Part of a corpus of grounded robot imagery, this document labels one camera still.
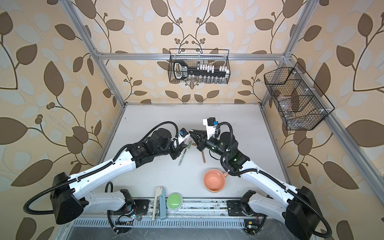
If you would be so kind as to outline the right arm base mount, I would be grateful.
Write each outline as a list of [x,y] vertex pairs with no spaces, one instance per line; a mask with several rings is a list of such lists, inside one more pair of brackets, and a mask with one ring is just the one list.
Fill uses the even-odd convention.
[[247,207],[246,204],[242,203],[240,200],[228,200],[227,211],[230,217],[250,217],[250,218],[266,217],[266,215],[264,214],[256,213],[252,211],[250,207]]

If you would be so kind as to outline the green pen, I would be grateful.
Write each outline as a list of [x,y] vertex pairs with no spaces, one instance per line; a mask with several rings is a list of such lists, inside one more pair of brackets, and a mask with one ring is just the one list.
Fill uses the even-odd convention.
[[179,161],[179,163],[178,163],[178,166],[181,166],[181,164],[182,164],[182,162],[183,162],[183,159],[184,159],[184,157],[185,157],[186,151],[187,151],[187,149],[185,149],[185,150],[183,151],[182,156],[181,156],[181,158],[180,158],[180,161]]

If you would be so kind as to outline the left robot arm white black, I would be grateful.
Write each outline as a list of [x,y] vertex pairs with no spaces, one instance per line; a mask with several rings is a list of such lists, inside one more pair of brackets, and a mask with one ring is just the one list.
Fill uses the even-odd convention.
[[155,157],[169,155],[174,160],[187,147],[189,132],[176,128],[176,135],[160,123],[140,141],[126,144],[110,160],[83,172],[56,175],[51,188],[29,199],[23,206],[30,215],[55,216],[58,225],[69,223],[85,212],[122,211],[133,203],[127,190],[94,194],[93,190],[109,180],[150,163]]

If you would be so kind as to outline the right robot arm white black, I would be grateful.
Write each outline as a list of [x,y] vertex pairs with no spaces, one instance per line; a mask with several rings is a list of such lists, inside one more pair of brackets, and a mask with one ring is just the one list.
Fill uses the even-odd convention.
[[254,191],[248,191],[243,204],[246,215],[260,213],[278,220],[300,240],[308,240],[313,235],[324,239],[332,237],[332,228],[310,189],[298,189],[256,165],[239,150],[230,123],[205,119],[204,126],[204,131],[189,131],[198,150],[208,149],[219,155],[220,164],[228,175],[245,179],[268,195],[262,197]]

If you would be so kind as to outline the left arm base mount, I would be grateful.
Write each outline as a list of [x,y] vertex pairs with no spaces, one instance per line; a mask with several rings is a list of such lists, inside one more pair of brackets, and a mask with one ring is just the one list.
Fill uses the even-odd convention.
[[149,204],[150,200],[147,199],[134,199],[126,204],[123,205],[119,210],[117,211],[108,211],[109,214],[112,214],[114,216],[142,216],[145,215],[149,210]]

